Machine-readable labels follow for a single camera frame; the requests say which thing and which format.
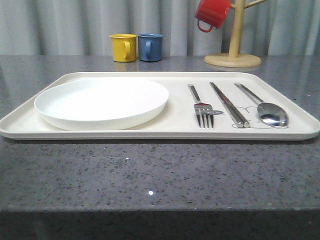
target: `mug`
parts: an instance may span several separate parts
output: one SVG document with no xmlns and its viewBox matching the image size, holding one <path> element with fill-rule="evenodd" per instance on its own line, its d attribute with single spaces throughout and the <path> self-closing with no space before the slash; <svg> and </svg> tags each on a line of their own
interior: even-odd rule
<svg viewBox="0 0 320 240">
<path fill-rule="evenodd" d="M 113 34 L 110 35 L 112 40 L 112 56 L 115 62 L 132 62 L 137 58 L 135 34 Z"/>
<path fill-rule="evenodd" d="M 198 28 L 205 33 L 220 28 L 230 9 L 231 0 L 201 0 L 195 13 Z M 209 29 L 200 27 L 200 21 L 210 25 Z"/>
<path fill-rule="evenodd" d="M 162 34 L 141 33 L 138 35 L 139 59 L 145 62 L 156 62 L 162 58 Z"/>
</svg>

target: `red mug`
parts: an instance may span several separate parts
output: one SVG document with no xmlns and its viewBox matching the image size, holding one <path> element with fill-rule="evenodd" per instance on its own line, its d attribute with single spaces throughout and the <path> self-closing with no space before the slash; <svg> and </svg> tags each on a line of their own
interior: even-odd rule
<svg viewBox="0 0 320 240">
<path fill-rule="evenodd" d="M 231 0 L 201 0 L 195 13 L 198 28 L 205 33 L 220 28 L 230 9 Z M 200 21 L 210 25 L 208 30 L 200 27 Z"/>
</svg>

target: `yellow mug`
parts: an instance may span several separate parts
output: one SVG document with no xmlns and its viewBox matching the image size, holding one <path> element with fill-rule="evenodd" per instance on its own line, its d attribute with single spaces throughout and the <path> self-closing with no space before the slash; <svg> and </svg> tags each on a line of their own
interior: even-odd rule
<svg viewBox="0 0 320 240">
<path fill-rule="evenodd" d="M 135 34 L 113 34 L 110 35 L 112 41 L 112 56 L 115 62 L 132 62 L 136 56 Z"/>
</svg>

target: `fork handle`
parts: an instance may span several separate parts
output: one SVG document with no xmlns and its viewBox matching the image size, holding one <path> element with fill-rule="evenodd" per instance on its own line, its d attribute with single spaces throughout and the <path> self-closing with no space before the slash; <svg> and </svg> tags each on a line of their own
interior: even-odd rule
<svg viewBox="0 0 320 240">
<path fill-rule="evenodd" d="M 196 100 L 197 104 L 198 103 L 201 103 L 201 100 L 200 100 L 200 97 L 196 91 L 196 88 L 193 84 L 189 83 L 188 84 L 188 87 L 190 88 L 191 92 L 192 92 L 192 95 L 194 96 L 194 99 Z"/>
</svg>

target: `wooden mug stand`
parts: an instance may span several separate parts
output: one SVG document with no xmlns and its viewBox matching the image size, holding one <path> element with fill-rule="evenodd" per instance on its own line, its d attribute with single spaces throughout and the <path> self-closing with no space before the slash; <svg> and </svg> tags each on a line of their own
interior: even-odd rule
<svg viewBox="0 0 320 240">
<path fill-rule="evenodd" d="M 230 5 L 230 7 L 234 9 L 234 20 L 229 52 L 205 56 L 204 61 L 207 64 L 232 68 L 255 67 L 261 64 L 260 57 L 250 54 L 240 54 L 239 48 L 245 9 L 264 1 L 266 0 L 256 0 L 246 4 L 246 0 L 235 0 L 235 4 Z"/>
</svg>

